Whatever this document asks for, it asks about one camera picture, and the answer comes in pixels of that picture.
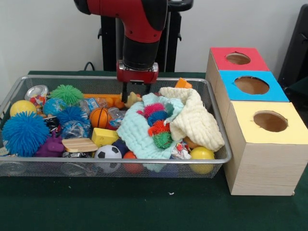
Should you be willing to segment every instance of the wire mesh basket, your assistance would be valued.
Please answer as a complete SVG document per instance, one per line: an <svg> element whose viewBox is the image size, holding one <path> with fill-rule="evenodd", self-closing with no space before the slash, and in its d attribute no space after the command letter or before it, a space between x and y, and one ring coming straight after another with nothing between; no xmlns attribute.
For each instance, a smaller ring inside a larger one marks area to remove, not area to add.
<svg viewBox="0 0 308 231"><path fill-rule="evenodd" d="M177 78L159 78L152 85L151 92L159 92L161 87L174 87L177 81ZM225 146L215 153L215 160L0 157L0 176L213 178L222 164L231 159L230 144L210 84L199 78L190 78L187 81L199 92L204 106L214 115L225 141ZM91 94L118 94L122 90L122 84L116 77L28 75L16 81L0 106L0 128L10 118L11 105L24 99L31 87L46 85L51 91L60 84L69 84L83 93ZM128 92L143 90L142 85L128 85ZM0 147L3 147L1 130Z"/></svg>

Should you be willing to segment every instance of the purple toy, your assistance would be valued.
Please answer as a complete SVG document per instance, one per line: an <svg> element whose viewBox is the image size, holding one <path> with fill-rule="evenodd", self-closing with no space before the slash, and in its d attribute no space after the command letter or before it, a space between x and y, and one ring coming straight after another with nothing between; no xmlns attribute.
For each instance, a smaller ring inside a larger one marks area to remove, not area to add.
<svg viewBox="0 0 308 231"><path fill-rule="evenodd" d="M52 131L51 137L39 148L35 157L62 157L63 151L62 137L56 137L55 131Z"/></svg>

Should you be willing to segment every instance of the circular hole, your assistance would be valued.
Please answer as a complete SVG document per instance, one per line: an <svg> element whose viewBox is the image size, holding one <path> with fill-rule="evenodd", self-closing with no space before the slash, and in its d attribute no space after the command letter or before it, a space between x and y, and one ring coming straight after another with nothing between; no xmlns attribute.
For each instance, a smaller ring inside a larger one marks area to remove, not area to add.
<svg viewBox="0 0 308 231"><path fill-rule="evenodd" d="M237 64L237 65L244 65L251 62L250 58L247 55L244 55L242 53L231 53L227 55L227 60L230 63Z"/></svg>
<svg viewBox="0 0 308 231"><path fill-rule="evenodd" d="M254 122L267 131L280 132L288 127L288 121L282 115L272 111L257 112Z"/></svg>
<svg viewBox="0 0 308 231"><path fill-rule="evenodd" d="M235 80L235 85L243 92L251 95L262 95L269 91L269 85L263 80L252 77L242 76Z"/></svg>

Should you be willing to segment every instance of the cream towel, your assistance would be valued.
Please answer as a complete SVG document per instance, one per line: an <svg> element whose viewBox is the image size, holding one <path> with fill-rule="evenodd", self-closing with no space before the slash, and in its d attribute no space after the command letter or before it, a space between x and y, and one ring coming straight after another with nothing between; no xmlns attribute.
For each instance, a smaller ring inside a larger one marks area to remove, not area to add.
<svg viewBox="0 0 308 231"><path fill-rule="evenodd" d="M214 152L225 143L217 121L203 106L195 89L161 88L159 93L167 98L179 98L185 105L181 113L170 123L172 139L178 141L188 136L194 143Z"/></svg>

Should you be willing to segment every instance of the light blue cloth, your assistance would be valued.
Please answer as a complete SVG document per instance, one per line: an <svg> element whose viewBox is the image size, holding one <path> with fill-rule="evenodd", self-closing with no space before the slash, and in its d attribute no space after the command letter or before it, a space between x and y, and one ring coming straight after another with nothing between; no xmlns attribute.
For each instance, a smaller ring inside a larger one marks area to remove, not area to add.
<svg viewBox="0 0 308 231"><path fill-rule="evenodd" d="M137 111L143 111L145 106L153 103L162 103L171 111L171 116L167 119L171 122L182 111L184 105L179 99L158 97L153 93L143 96L142 100L143 102L133 104L126 112L117 133L138 159L169 159L171 151L180 141L173 141L165 150L157 148L153 138L148 134L150 126L146 118ZM164 165L145 164L144 166L151 171L159 172Z"/></svg>

